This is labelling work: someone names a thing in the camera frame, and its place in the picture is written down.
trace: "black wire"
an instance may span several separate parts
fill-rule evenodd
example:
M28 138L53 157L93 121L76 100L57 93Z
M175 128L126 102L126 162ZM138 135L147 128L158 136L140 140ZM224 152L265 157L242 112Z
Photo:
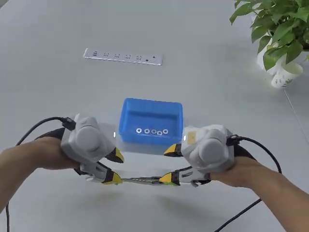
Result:
M16 144L16 146L21 145L21 143L36 129L38 128L40 125L44 124L45 122L49 122L49 121L54 121L54 120L59 120L61 122L66 121L65 118L63 117L49 117L47 119L44 119L40 122L38 122L37 124L35 124L33 127L30 128L30 130L28 130L28 132L18 141L18 143ZM10 232L10 211L9 211L9 202L7 203L7 205L5 206L5 212L6 212L6 231Z
M263 150L265 150L267 152L267 154L269 154L269 156L275 162L277 169L278 169L278 172L282 173L282 170L281 170L281 167L280 167L278 160L264 145L262 145L261 143L259 143L258 141L254 140L254 139L250 139L250 138L247 138L247 137L240 137L240 138L241 138L241 140L246 140L246 141L249 141L251 143L254 143L254 144L258 145L259 147L261 147Z
M256 145L258 145L259 147L261 147L263 150L265 150L267 152L267 154L269 154L269 156L272 158L272 160L275 162L278 172L282 173L281 167L279 162L277 161L276 157L261 143L259 143L258 141L254 140L254 139L250 139L247 137L239 137L238 138L239 141L241 140L246 140L249 141L251 143L254 143ZM234 217L232 217L230 220L228 220L227 222L225 222L222 226L220 226L218 229L216 229L214 232L219 232L221 231L224 227L226 227L228 224L230 224L231 222L233 222L234 220L236 220L237 218L239 218L241 215L243 215L244 213L246 213L248 210L250 210L251 208L253 208L254 206L256 206L257 204L259 204L262 200L259 199L255 202L253 202L251 205L249 205L247 208L245 208L244 210L240 211L238 214L236 214Z

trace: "blue plastic container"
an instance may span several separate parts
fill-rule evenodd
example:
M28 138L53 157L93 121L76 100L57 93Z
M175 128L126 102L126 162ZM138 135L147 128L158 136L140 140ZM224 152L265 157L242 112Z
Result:
M152 133L152 130L164 129L168 130L168 134ZM127 98L121 112L119 134L122 141L128 143L179 143L183 135L183 106L176 102Z

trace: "person's hand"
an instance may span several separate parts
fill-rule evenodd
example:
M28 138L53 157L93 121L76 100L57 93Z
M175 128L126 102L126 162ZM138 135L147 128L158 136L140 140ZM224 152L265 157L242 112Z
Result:
M51 137L43 137L31 142L35 149L33 157L38 168L57 170L79 167L79 163L69 159L62 152L60 143L59 139Z
M267 170L268 168L253 159L236 157L232 169L222 173L211 173L211 180L218 180L232 187L250 188L254 178Z

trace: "electrical outlet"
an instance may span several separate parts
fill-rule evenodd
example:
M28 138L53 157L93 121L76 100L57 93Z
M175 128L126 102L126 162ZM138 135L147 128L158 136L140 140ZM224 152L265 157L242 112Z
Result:
M87 48L84 53L86 59L99 59L109 61L119 61L137 64L162 65L162 55L140 55L119 52L106 52Z

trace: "gray tabletop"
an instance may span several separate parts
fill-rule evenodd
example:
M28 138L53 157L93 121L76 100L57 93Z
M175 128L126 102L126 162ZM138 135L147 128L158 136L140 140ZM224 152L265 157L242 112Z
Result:
M181 102L186 125L226 125L262 142L285 175L308 186L308 98L284 91L256 65L250 19L228 21L226 0L10 0L0 10L0 148L37 121L78 112L117 125L125 98ZM83 58L87 47L164 55L163 66ZM30 139L56 128L51 123ZM243 146L275 168L261 149ZM182 159L124 152L117 170L186 165ZM37 170L11 201L12 231L212 232L257 197L211 182L201 188L88 183L73 171ZM5 215L0 217L5 230ZM226 231L283 231L261 203Z

